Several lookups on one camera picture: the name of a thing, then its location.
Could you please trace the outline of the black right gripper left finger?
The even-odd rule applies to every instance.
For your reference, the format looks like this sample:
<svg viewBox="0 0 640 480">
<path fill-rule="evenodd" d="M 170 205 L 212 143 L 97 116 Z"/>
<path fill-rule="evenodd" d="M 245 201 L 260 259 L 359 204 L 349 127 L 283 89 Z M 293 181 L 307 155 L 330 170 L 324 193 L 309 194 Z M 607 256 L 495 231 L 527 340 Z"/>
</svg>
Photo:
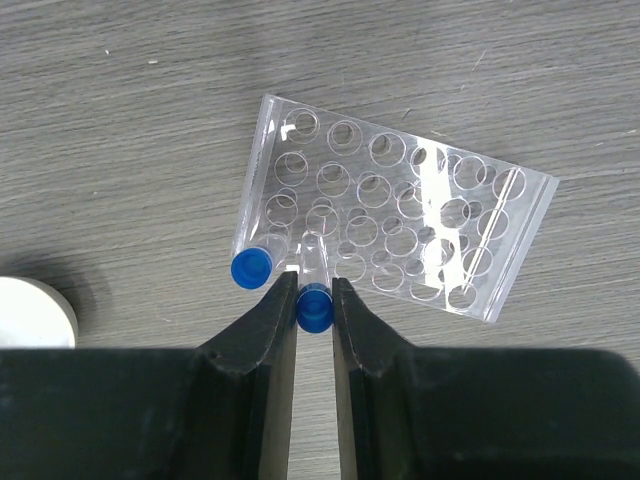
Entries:
<svg viewBox="0 0 640 480">
<path fill-rule="evenodd" d="M 283 479 L 298 278 L 194 348 L 5 349 L 5 479 Z"/>
</svg>

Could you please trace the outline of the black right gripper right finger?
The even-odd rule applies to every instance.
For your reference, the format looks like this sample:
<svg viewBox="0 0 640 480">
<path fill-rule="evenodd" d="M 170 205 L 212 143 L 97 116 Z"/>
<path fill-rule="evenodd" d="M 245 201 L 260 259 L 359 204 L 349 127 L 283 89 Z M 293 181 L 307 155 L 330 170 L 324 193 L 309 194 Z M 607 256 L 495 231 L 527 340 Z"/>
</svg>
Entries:
<svg viewBox="0 0 640 480">
<path fill-rule="evenodd" d="M 605 350 L 419 347 L 332 285 L 345 479 L 635 479 L 639 375 Z"/>
</svg>

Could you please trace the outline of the blue-capped test tube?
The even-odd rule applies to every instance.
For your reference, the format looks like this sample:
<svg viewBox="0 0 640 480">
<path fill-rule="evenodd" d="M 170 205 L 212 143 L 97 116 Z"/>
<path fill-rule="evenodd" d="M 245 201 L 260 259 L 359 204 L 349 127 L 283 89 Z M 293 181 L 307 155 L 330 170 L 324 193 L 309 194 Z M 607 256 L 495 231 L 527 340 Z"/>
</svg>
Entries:
<svg viewBox="0 0 640 480">
<path fill-rule="evenodd" d="M 311 231 L 302 235 L 299 260 L 298 325 L 308 333 L 322 333 L 333 323 L 333 302 L 324 238 Z"/>
<path fill-rule="evenodd" d="M 289 252 L 290 240 L 276 233 L 267 233 L 252 240 L 231 262 L 231 276 L 240 287 L 257 289 L 270 279 Z"/>
</svg>

